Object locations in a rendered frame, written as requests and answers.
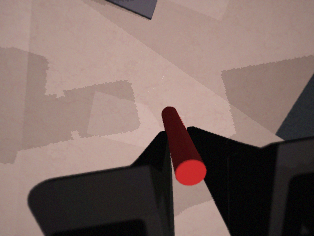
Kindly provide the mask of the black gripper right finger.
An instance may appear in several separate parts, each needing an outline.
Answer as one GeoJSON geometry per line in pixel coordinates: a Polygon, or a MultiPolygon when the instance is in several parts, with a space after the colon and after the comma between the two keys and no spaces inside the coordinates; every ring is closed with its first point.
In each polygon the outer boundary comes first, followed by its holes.
{"type": "Polygon", "coordinates": [[[257,147],[191,126],[205,184],[231,236],[282,236],[290,178],[314,172],[314,136],[257,147]]]}

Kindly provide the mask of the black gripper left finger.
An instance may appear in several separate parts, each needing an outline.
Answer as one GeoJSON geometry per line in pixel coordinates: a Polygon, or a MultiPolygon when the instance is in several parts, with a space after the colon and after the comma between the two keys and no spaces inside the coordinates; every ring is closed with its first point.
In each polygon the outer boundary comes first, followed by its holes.
{"type": "Polygon", "coordinates": [[[172,163],[160,131],[130,165],[50,178],[34,186],[28,208],[44,236],[142,219],[149,236],[175,236],[172,163]]]}

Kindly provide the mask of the red peg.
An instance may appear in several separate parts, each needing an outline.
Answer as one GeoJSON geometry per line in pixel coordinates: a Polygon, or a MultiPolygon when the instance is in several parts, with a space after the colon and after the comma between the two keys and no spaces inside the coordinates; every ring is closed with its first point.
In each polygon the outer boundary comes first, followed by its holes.
{"type": "Polygon", "coordinates": [[[198,184],[206,175],[206,167],[177,110],[168,106],[161,115],[177,181],[189,186],[198,184]]]}

